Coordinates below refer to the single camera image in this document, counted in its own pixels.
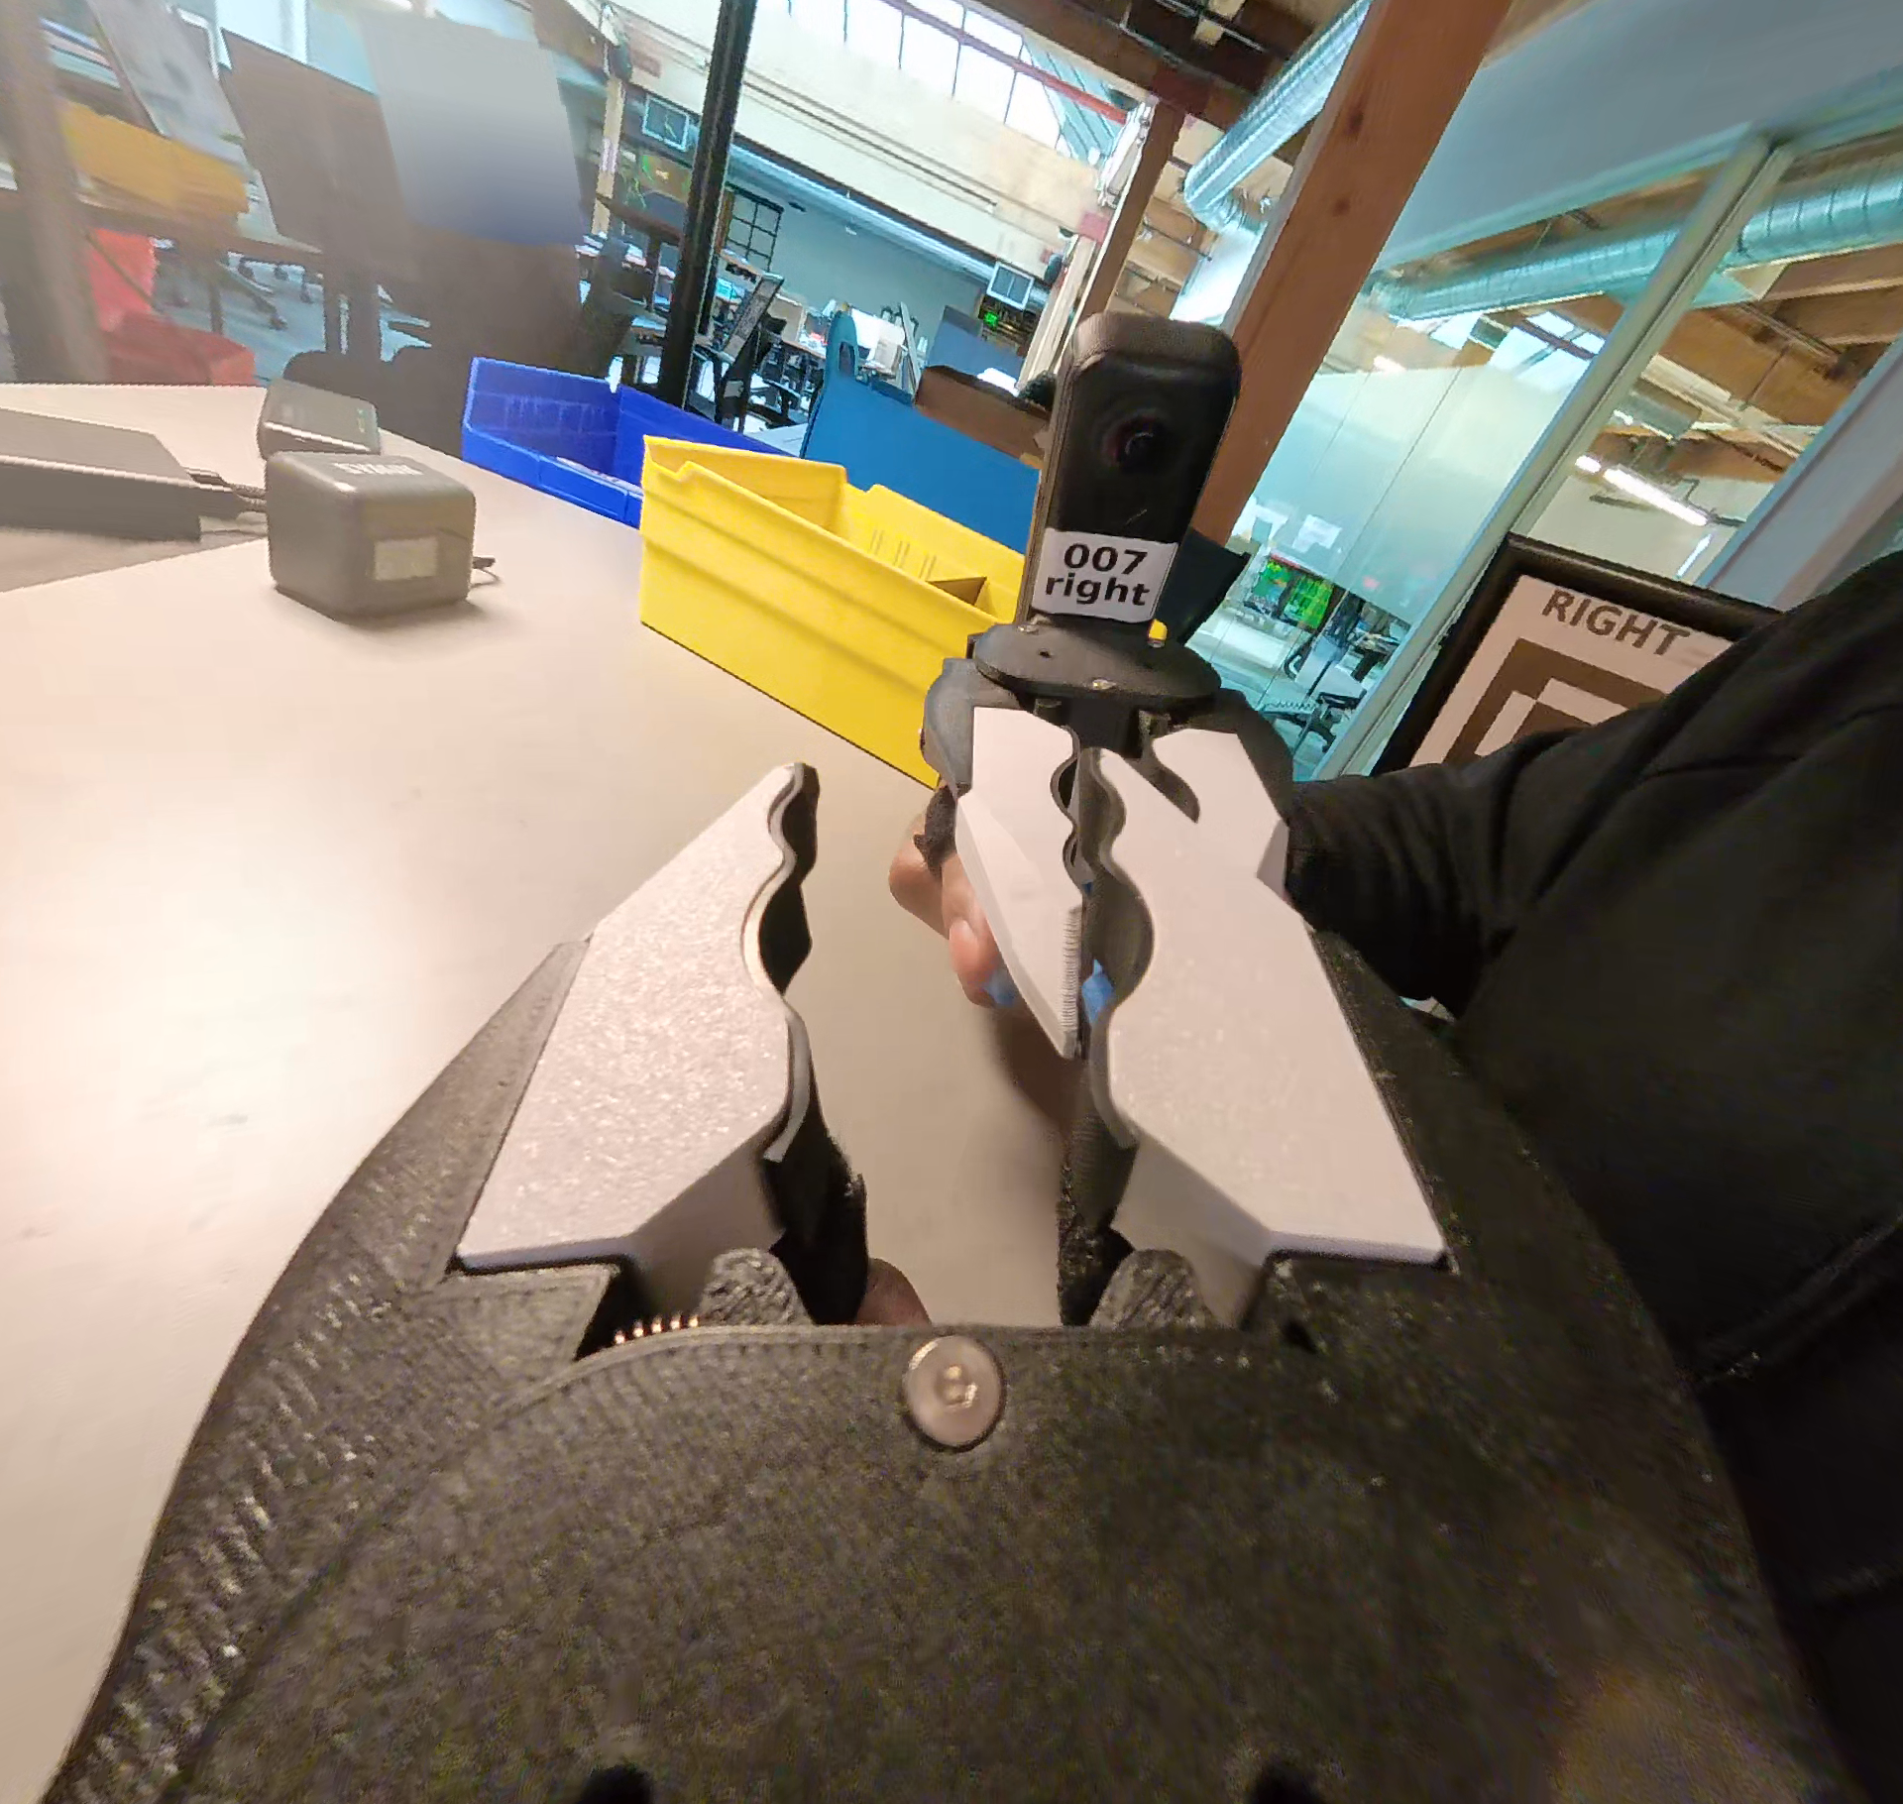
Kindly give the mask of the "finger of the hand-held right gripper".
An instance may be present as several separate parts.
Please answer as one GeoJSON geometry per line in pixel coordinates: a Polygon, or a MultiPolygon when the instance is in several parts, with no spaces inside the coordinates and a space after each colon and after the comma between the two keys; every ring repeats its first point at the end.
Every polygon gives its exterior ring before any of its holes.
{"type": "Polygon", "coordinates": [[[1175,729],[1151,760],[1102,753],[1096,774],[1114,812],[1103,862],[1149,919],[1293,912],[1287,821],[1239,735],[1175,729]]]}
{"type": "Polygon", "coordinates": [[[987,998],[1024,1007],[1062,1057],[1082,1052],[1082,884],[1073,868],[1078,743],[1020,708],[977,708],[955,850],[995,947],[987,998]]]}

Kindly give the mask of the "silver air duct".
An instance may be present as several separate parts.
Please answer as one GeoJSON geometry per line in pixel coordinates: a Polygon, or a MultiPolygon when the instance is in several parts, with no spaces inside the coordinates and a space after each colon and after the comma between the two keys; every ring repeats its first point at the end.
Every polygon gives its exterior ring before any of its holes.
{"type": "Polygon", "coordinates": [[[1287,141],[1309,127],[1345,72],[1374,0],[1349,0],[1316,31],[1281,70],[1203,154],[1182,181],[1182,202],[1212,231],[1256,229],[1239,199],[1239,186],[1271,159],[1287,141]]]}
{"type": "MultiPolygon", "coordinates": [[[[1374,278],[1368,298],[1392,317],[1441,320],[1458,313],[1550,308],[1560,302],[1640,293],[1675,244],[1681,221],[1571,236],[1451,270],[1396,268],[1374,278]]],[[[1697,302],[1738,298],[1746,270],[1792,259],[1835,257],[1901,238],[1901,154],[1872,155],[1831,173],[1781,183],[1717,261],[1697,302]]]]}

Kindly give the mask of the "grey power adapter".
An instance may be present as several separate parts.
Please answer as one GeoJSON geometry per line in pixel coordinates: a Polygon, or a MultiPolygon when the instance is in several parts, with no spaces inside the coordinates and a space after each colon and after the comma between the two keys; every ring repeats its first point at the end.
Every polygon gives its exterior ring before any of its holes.
{"type": "Polygon", "coordinates": [[[289,379],[263,386],[256,447],[276,454],[379,456],[382,437],[373,408],[358,397],[289,379]]]}
{"type": "Polygon", "coordinates": [[[412,456],[279,453],[263,463],[275,588],[343,621],[466,600],[478,501],[412,456]]]}

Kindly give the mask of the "black pole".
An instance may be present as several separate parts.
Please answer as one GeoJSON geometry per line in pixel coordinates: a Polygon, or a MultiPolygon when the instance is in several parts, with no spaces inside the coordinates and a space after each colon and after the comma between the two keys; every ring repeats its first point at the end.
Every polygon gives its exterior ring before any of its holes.
{"type": "Polygon", "coordinates": [[[671,408],[687,403],[700,315],[714,288],[719,207],[754,22],[756,0],[719,0],[686,226],[657,379],[657,392],[671,408]]]}

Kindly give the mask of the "black monitor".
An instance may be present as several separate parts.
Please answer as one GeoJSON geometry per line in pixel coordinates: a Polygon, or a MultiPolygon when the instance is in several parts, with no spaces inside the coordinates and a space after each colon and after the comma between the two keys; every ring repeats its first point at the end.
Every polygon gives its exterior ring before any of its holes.
{"type": "Polygon", "coordinates": [[[224,94],[276,229],[361,270],[408,270],[414,225],[373,94],[224,31],[224,94]]]}

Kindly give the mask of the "grey flat box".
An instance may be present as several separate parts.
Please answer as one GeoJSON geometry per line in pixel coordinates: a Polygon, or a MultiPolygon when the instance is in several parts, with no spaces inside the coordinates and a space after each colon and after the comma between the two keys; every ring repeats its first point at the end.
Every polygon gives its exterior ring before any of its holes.
{"type": "Polygon", "coordinates": [[[147,433],[6,410],[2,527],[198,543],[200,484],[147,433]]]}

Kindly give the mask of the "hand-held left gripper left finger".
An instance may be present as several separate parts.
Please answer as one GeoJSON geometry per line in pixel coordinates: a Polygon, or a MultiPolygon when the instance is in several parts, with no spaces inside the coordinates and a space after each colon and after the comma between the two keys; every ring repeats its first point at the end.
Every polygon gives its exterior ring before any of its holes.
{"type": "Polygon", "coordinates": [[[694,1298],[730,1249],[823,1237],[823,1122],[786,992],[818,774],[762,774],[587,937],[464,1223],[474,1271],[617,1262],[694,1298]]]}

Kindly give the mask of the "person's right hand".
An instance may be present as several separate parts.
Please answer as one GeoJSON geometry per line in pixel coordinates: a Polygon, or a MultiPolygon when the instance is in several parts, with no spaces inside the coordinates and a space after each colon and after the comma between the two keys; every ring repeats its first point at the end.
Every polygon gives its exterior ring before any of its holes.
{"type": "Polygon", "coordinates": [[[892,858],[889,887],[904,912],[943,937],[954,976],[971,1003],[997,1011],[1024,1010],[957,854],[931,865],[916,837],[904,839],[892,858]]]}

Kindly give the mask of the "red plastic bin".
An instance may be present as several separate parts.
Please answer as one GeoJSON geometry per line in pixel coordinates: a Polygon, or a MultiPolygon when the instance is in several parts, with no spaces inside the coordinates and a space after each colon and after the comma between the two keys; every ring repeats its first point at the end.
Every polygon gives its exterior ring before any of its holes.
{"type": "Polygon", "coordinates": [[[256,358],[247,347],[161,315],[153,302],[151,238],[94,231],[86,261],[114,383],[244,389],[256,384],[256,358]]]}

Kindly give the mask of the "person's right forearm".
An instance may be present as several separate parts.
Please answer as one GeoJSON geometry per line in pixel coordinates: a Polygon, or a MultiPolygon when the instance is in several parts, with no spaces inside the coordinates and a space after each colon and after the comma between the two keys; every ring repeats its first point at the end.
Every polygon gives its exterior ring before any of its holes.
{"type": "Polygon", "coordinates": [[[1898,555],[1651,706],[1297,786],[1287,892],[1455,1016],[1694,1372],[1898,1370],[1898,555]]]}

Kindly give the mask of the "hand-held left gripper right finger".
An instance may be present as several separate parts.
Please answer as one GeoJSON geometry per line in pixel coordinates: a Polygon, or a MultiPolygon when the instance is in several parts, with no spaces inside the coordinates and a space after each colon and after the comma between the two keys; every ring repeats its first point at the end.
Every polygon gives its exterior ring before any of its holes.
{"type": "Polygon", "coordinates": [[[1241,1324],[1279,1256],[1435,1267],[1445,1240],[1301,915],[1149,919],[1090,1035],[1093,1092],[1133,1152],[1111,1223],[1182,1257],[1241,1324]]]}

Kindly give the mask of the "wooden post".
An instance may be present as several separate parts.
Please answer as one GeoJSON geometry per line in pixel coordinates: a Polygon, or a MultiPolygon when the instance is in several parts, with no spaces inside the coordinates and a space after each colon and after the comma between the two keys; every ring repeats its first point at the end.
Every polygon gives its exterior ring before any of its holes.
{"type": "Polygon", "coordinates": [[[1193,515],[1221,544],[1513,0],[1372,0],[1224,317],[1241,390],[1193,515]]]}

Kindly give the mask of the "black framed printed sign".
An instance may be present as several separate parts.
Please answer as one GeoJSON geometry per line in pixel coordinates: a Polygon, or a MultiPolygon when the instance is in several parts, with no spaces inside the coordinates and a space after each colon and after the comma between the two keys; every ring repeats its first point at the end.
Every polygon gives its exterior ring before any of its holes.
{"type": "Polygon", "coordinates": [[[1374,760],[1466,765],[1651,706],[1774,610],[1510,534],[1374,760]]]}

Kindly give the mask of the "yellow plastic bin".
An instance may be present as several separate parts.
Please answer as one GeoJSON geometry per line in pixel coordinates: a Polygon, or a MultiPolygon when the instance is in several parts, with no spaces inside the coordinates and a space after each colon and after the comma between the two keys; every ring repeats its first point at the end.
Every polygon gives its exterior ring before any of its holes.
{"type": "Polygon", "coordinates": [[[836,463],[648,437],[641,465],[641,623],[931,786],[927,689],[1022,555],[836,463]]]}

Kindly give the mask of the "blue plastic bin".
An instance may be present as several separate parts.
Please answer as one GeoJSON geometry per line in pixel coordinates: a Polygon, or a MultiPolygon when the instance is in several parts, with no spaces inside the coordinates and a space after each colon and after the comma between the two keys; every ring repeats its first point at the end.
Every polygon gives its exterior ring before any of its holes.
{"type": "Polygon", "coordinates": [[[607,379],[498,360],[470,365],[464,459],[632,529],[644,514],[650,437],[779,453],[761,439],[607,379]]]}

